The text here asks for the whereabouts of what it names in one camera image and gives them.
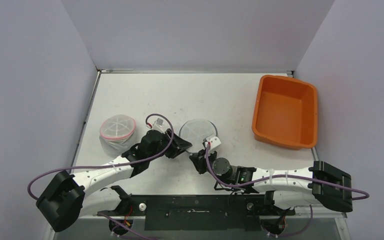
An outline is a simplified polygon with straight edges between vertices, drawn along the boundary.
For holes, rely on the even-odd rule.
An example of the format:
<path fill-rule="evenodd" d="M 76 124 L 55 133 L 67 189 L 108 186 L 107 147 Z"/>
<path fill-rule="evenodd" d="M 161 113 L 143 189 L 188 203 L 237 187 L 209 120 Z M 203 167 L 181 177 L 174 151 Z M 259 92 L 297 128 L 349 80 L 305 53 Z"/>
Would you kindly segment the blue-trimmed mesh laundry bag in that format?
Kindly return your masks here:
<path fill-rule="evenodd" d="M 209 120 L 196 118 L 183 124 L 179 130 L 179 137 L 192 144 L 186 152 L 198 153 L 204 148 L 203 142 L 211 136 L 218 136 L 217 127 Z"/>

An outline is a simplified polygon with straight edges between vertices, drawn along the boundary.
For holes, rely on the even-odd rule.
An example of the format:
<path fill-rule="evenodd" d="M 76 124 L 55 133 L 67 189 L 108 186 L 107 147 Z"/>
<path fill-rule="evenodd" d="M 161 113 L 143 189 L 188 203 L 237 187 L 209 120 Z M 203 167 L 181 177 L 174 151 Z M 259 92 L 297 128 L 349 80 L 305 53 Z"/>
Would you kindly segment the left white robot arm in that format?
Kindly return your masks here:
<path fill-rule="evenodd" d="M 149 130 L 139 143 L 108 163 L 76 173 L 56 171 L 36 207 L 55 232 L 66 230 L 81 216 L 100 211 L 124 215 L 129 210 L 127 193 L 113 184 L 144 172 L 154 159 L 174 159 L 190 147 L 191 142 L 170 129 Z"/>

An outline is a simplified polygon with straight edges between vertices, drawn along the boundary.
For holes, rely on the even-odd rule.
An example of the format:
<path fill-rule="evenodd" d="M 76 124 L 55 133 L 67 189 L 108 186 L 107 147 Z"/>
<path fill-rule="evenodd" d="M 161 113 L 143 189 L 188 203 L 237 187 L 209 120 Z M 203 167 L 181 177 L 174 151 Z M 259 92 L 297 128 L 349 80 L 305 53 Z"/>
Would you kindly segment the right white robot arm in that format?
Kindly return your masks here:
<path fill-rule="evenodd" d="M 189 156 L 199 174 L 210 173 L 223 190 L 264 194 L 262 207 L 270 215 L 306 205 L 349 213 L 353 211 L 351 175 L 323 161 L 292 170 L 234 166 L 217 152 L 204 149 Z"/>

